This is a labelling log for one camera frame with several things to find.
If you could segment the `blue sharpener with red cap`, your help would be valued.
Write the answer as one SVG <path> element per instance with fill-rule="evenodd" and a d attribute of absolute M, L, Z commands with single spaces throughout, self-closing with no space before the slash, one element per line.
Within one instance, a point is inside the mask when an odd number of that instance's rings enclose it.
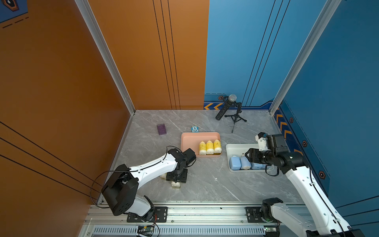
<path fill-rule="evenodd" d="M 240 157 L 240 163 L 241 163 L 241 170 L 250 170 L 251 169 L 251 163 L 248 160 L 248 158 L 245 156 L 245 154 L 242 154 Z"/>

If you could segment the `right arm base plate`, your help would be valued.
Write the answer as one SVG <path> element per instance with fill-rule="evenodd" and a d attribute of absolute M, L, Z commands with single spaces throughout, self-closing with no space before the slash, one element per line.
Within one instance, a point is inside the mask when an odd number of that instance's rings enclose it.
<path fill-rule="evenodd" d="M 267 220 L 263 217 L 261 207 L 248 206 L 245 211 L 248 223 L 267 223 Z"/>

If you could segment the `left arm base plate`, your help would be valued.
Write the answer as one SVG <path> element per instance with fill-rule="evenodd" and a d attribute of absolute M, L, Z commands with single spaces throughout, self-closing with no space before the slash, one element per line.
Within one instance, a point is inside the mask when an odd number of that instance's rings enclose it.
<path fill-rule="evenodd" d="M 154 211 L 149 211 L 144 216 L 138 216 L 134 213 L 127 215 L 127 223 L 166 223 L 168 217 L 168 207 L 158 206 Z"/>

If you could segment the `purple cube sharpener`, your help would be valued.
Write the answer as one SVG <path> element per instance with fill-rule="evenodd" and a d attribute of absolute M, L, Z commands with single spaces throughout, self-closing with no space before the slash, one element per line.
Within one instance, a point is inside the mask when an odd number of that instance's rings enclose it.
<path fill-rule="evenodd" d="M 167 133 L 165 124 L 158 124 L 157 130 L 159 135 L 165 135 Z"/>

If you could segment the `blue cartoon sharpener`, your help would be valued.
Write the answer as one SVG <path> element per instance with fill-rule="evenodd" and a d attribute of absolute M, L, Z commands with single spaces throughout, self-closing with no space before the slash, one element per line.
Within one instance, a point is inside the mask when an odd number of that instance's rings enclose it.
<path fill-rule="evenodd" d="M 191 132 L 199 132 L 198 126 L 193 125 L 193 126 L 191 127 Z"/>

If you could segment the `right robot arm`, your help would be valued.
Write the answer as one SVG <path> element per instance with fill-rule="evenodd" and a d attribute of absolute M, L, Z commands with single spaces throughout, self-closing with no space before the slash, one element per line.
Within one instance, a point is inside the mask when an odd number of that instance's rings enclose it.
<path fill-rule="evenodd" d="M 303 155 L 290 152 L 282 134 L 264 132 L 255 137 L 258 148 L 251 148 L 246 156 L 249 161 L 274 166 L 294 185 L 311 214 L 310 223 L 290 210 L 279 198 L 262 201 L 261 217 L 267 223 L 284 224 L 299 237 L 362 237 L 364 234 L 339 214 L 319 186 Z"/>

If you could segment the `white plastic tray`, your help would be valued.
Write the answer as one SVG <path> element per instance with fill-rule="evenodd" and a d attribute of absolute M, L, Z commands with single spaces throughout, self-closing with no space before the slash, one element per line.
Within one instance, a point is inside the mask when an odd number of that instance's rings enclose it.
<path fill-rule="evenodd" d="M 228 162 L 230 162 L 231 157 L 236 156 L 236 157 L 241 157 L 242 154 L 246 153 L 250 148 L 253 149 L 258 149 L 259 145 L 257 143 L 253 144 L 227 144 L 226 145 L 226 152 L 227 152 L 227 158 Z M 232 173 L 243 173 L 243 172 L 265 172 L 265 169 L 249 169 L 249 170 L 232 170 L 232 165 L 229 164 L 228 166 L 229 171 Z"/>

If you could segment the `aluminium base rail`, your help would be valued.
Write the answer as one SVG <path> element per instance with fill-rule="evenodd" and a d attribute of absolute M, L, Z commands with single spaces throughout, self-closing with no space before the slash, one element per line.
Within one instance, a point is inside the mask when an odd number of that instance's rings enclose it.
<path fill-rule="evenodd" d="M 245 208 L 251 202 L 156 202 L 167 206 L 166 223 L 127 223 L 127 214 L 114 216 L 109 209 L 92 206 L 79 232 L 80 237 L 137 237 L 138 226 L 154 225 L 153 237 L 294 237 L 284 224 L 248 223 Z M 287 207 L 313 223 L 304 204 Z"/>

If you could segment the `black microphone on tripod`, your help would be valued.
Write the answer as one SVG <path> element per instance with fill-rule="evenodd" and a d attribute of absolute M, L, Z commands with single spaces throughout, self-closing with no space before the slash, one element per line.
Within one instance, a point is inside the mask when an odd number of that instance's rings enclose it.
<path fill-rule="evenodd" d="M 242 112 L 242 103 L 237 102 L 236 100 L 237 100 L 237 96 L 235 94 L 231 94 L 230 96 L 226 96 L 223 99 L 223 102 L 224 102 L 223 108 L 218 112 L 218 114 L 215 117 L 216 120 L 221 120 L 221 118 L 231 118 L 233 121 L 232 133 L 234 132 L 234 127 L 235 127 L 237 122 L 239 122 L 239 121 L 247 122 L 246 119 L 244 119 L 240 116 L 240 113 Z M 233 115 L 226 115 L 226 112 L 230 108 L 237 108 L 236 113 Z"/>

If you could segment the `green circuit board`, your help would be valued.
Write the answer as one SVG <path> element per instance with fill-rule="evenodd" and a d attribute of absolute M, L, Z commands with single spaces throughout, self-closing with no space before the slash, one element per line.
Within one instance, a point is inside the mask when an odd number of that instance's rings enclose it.
<path fill-rule="evenodd" d="M 154 233 L 155 233 L 154 225 L 138 226 L 137 228 L 138 237 L 152 237 Z"/>

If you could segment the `pink plastic tray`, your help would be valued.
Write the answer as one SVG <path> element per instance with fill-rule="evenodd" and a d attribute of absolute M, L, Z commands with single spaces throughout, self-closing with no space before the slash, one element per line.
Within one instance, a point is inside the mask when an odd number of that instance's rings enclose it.
<path fill-rule="evenodd" d="M 221 141 L 220 134 L 218 132 L 184 132 L 181 136 L 181 150 L 184 152 L 187 149 L 192 149 L 195 152 L 197 158 L 218 158 L 220 154 L 215 155 L 200 155 L 199 144 L 201 141 L 205 143 L 207 141 L 214 142 L 215 140 Z"/>

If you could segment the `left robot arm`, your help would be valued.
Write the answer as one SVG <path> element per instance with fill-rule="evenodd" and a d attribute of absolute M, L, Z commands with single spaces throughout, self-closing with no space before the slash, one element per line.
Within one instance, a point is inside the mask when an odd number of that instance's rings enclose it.
<path fill-rule="evenodd" d="M 186 183 L 188 168 L 195 161 L 192 149 L 181 151 L 171 146 L 162 157 L 149 163 L 118 166 L 102 187 L 102 195 L 114 216 L 132 214 L 144 222 L 156 221 L 159 211 L 147 196 L 137 194 L 139 188 L 162 175 L 175 184 Z"/>

